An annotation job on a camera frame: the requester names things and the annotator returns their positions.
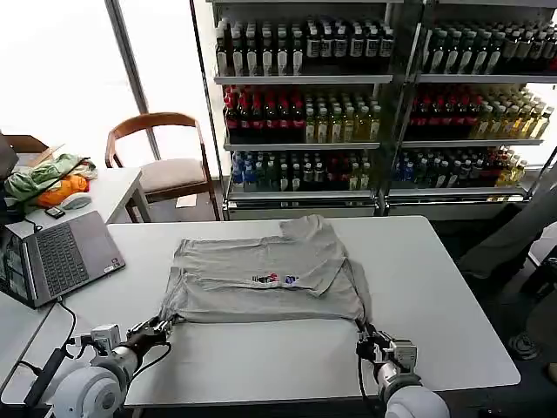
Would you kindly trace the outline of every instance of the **laptop screen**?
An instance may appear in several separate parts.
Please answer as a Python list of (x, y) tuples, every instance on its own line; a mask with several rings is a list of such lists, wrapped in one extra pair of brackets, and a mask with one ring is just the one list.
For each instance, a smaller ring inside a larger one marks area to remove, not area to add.
[(0, 226), (0, 290), (27, 303), (28, 286), (23, 274), (22, 241), (5, 226)]

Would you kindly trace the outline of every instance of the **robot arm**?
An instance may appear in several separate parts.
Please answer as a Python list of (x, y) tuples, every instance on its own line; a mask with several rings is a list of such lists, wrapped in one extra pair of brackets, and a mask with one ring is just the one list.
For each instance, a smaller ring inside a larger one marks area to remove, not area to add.
[(95, 328), (91, 334), (72, 339), (75, 345), (91, 345), (97, 355), (90, 367), (68, 374), (52, 397), (56, 418), (108, 418), (124, 404), (134, 377), (141, 373), (145, 354), (155, 346), (170, 344), (172, 324), (158, 317), (137, 324), (120, 341), (115, 325)]
[(356, 354), (373, 364), (386, 418), (449, 418), (445, 401), (424, 388), (414, 373), (418, 348), (410, 340), (394, 339), (368, 325), (360, 328)]

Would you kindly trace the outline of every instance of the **white table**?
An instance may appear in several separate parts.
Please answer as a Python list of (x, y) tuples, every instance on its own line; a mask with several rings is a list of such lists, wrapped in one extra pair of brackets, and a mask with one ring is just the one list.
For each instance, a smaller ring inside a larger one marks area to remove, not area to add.
[[(44, 213), (43, 209), (38, 208), (27, 215), (27, 219), (43, 228), (48, 228), (86, 213), (98, 211), (104, 222), (110, 224), (125, 208), (128, 201), (133, 199), (143, 221), (151, 222), (147, 200), (139, 183), (140, 177), (141, 169), (138, 167), (99, 169), (98, 179), (91, 181), (90, 204), (81, 209), (66, 211), (60, 219), (54, 219)], [(29, 222), (18, 222), (8, 227), (21, 238), (33, 234), (33, 225)]]
[[(513, 385), (520, 374), (425, 218), (331, 219), (351, 259), (362, 264), (373, 323), (418, 345), (417, 373), (433, 390)], [(117, 323), (123, 332), (158, 311), (182, 238), (256, 238), (276, 220), (109, 226), (126, 268), (80, 290), (67, 304), (77, 331)], [(69, 315), (56, 306), (25, 355), (43, 365), (65, 338)], [(344, 320), (186, 324), (173, 349), (131, 386), (126, 405), (212, 404), (359, 396), (357, 335)], [(153, 349), (145, 361), (165, 348)], [(64, 361), (68, 367), (70, 361)], [(367, 392), (376, 393), (369, 366)], [(2, 401), (21, 403), (33, 375), (20, 367)]]

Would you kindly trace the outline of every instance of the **laptop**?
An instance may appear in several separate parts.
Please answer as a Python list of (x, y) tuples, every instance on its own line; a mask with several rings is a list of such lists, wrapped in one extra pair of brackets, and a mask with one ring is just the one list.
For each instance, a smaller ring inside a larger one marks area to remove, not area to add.
[(0, 226), (0, 290), (40, 307), (125, 263), (98, 212), (21, 239)]
[(13, 148), (8, 144), (6, 138), (0, 134), (0, 181), (4, 181), (11, 174), (17, 164), (19, 157)]

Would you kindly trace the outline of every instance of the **gray t-shirt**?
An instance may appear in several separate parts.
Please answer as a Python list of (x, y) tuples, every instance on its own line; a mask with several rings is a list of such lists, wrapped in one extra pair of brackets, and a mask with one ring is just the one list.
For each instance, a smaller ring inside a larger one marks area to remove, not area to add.
[(366, 280), (363, 272), (354, 273), (332, 227), (317, 215), (280, 227), (282, 236), (260, 239), (184, 239), (174, 254), (161, 317), (191, 322), (364, 318), (356, 283)]

